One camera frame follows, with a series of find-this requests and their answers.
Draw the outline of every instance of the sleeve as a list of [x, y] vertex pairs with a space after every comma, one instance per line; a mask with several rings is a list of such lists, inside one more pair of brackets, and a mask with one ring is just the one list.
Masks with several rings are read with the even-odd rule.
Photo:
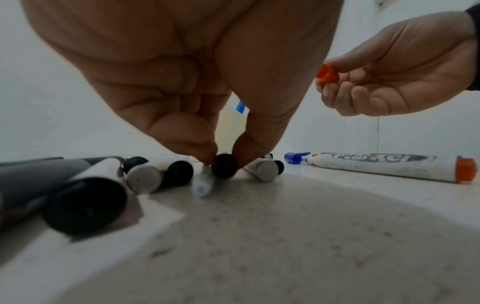
[[[473, 19], [473, 22], [475, 23], [475, 29], [476, 29], [476, 37], [478, 40], [478, 45], [480, 46], [480, 4], [474, 5], [466, 12], [470, 15], [470, 17]], [[468, 91], [480, 91], [480, 48], [477, 51], [477, 56], [476, 56], [476, 76], [472, 84], [467, 88]]]

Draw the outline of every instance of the orange cap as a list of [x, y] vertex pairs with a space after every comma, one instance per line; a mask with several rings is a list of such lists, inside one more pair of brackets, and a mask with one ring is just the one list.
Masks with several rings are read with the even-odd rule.
[[320, 72], [317, 74], [316, 78], [323, 83], [337, 83], [340, 80], [340, 74], [335, 72], [335, 70], [328, 66], [323, 65], [320, 69]]
[[455, 168], [456, 182], [472, 182], [477, 175], [477, 164], [472, 158], [458, 157]]

